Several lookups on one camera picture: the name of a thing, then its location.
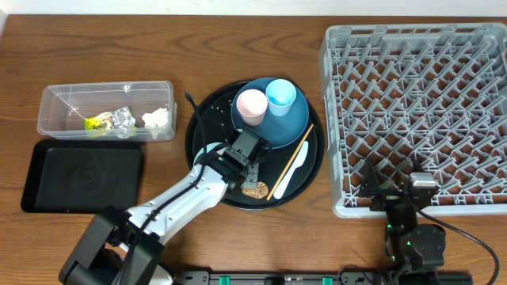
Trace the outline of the brown walnut cookie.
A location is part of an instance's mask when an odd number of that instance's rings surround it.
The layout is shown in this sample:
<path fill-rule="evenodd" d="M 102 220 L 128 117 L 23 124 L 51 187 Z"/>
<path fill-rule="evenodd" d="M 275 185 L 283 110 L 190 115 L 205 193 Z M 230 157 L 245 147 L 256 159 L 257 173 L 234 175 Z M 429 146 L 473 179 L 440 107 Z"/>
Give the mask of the brown walnut cookie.
<path fill-rule="evenodd" d="M 242 188 L 242 194 L 257 200 L 261 200 L 269 194 L 269 186 L 262 181 L 258 181 L 255 188 Z"/>

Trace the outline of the light blue bowl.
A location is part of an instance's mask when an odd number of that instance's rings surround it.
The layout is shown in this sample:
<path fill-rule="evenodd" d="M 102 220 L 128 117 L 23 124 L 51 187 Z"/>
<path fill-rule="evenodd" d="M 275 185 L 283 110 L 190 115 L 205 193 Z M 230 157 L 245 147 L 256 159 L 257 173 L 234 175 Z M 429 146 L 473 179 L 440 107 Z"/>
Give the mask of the light blue bowl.
<path fill-rule="evenodd" d="M 215 151 L 218 154 L 222 155 L 225 149 L 229 146 L 227 142 L 212 142 L 207 145 L 207 152 Z M 199 157 L 203 154 L 204 149 L 201 148 L 194 157 L 193 164 L 195 165 L 199 159 Z"/>

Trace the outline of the pink cup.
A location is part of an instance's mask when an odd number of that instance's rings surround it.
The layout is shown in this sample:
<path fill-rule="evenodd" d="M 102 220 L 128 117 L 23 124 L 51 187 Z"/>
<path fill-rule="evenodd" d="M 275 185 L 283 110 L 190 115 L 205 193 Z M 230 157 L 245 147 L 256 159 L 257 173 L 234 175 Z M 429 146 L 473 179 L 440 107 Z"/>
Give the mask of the pink cup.
<path fill-rule="evenodd" d="M 241 92 L 237 99 L 237 109 L 243 121 L 249 126 L 259 125 L 268 108 L 266 95 L 257 89 Z"/>

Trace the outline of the white napkin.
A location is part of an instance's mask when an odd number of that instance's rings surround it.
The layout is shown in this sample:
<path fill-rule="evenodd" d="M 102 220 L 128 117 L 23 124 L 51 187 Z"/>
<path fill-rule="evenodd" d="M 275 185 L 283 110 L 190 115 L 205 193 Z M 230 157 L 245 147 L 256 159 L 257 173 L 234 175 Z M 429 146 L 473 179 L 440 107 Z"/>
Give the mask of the white napkin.
<path fill-rule="evenodd" d="M 159 108 L 142 115 L 144 127 L 165 127 L 169 123 L 170 112 L 167 108 Z"/>

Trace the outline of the yellow foil snack wrapper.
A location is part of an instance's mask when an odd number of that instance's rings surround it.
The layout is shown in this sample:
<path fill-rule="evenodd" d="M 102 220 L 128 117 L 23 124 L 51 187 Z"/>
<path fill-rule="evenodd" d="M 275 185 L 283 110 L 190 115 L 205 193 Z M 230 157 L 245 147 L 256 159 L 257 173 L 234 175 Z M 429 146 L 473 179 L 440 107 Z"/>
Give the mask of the yellow foil snack wrapper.
<path fill-rule="evenodd" d="M 95 117 L 85 118 L 84 127 L 87 131 L 130 129 L 135 128 L 135 117 L 129 107 L 123 107 L 111 112 L 103 112 Z"/>

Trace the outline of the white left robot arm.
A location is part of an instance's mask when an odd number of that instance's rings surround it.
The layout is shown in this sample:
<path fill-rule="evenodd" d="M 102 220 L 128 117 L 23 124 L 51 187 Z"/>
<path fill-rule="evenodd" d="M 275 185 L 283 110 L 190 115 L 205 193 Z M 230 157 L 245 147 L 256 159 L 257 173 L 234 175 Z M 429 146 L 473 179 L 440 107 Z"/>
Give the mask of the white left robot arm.
<path fill-rule="evenodd" d="M 269 155 L 262 140 L 214 142 L 189 174 L 161 195 L 120 211 L 107 206 L 92 219 L 59 273 L 63 284 L 171 284 L 159 261 L 166 243 L 225 193 L 240 188 L 248 165 Z"/>

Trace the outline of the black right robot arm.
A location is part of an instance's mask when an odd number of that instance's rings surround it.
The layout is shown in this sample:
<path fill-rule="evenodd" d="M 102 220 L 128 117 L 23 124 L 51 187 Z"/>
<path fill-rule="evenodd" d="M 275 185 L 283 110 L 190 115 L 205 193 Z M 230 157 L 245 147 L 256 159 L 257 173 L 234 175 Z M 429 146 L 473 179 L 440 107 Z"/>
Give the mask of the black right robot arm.
<path fill-rule="evenodd" d="M 418 164 L 414 167 L 399 190 L 390 190 L 380 185 L 373 165 L 365 161 L 359 196 L 371 200 L 371 211 L 386 213 L 384 246 L 394 261 L 385 272 L 375 275 L 374 284 L 438 283 L 436 269 L 444 264 L 445 230 L 417 221 L 417 212 L 431 204 L 437 182 Z"/>

